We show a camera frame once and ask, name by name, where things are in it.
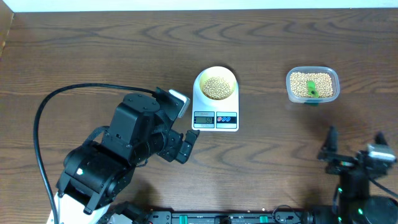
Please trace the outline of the green plastic measuring scoop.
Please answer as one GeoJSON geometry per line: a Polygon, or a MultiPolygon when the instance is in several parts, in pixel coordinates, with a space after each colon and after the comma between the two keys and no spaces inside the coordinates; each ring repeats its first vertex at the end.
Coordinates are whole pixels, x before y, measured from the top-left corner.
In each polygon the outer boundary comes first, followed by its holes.
{"type": "Polygon", "coordinates": [[[308,90],[308,95],[311,98],[318,98],[319,94],[316,88],[316,84],[314,81],[307,81],[307,90],[308,90]]]}

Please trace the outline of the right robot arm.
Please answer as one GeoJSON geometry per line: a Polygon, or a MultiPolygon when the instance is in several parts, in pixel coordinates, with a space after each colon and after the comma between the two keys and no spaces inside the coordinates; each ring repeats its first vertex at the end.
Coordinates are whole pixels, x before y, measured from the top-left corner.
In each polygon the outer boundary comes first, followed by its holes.
{"type": "Polygon", "coordinates": [[[318,153],[325,172],[340,177],[331,205],[317,205],[303,214],[302,223],[396,224],[397,194],[376,180],[397,163],[383,133],[354,157],[338,154],[338,132],[330,127],[318,153]]]}

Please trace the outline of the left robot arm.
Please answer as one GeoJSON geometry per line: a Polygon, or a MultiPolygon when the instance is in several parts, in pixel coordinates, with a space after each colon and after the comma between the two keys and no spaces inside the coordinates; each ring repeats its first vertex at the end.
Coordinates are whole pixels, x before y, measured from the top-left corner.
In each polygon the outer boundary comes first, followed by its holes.
{"type": "Polygon", "coordinates": [[[138,167],[157,154],[168,162],[188,161],[198,131],[172,129],[189,106],[187,96],[157,88],[151,96],[127,94],[111,124],[96,128],[64,159],[49,223],[106,222],[109,205],[131,182],[138,167]]]}

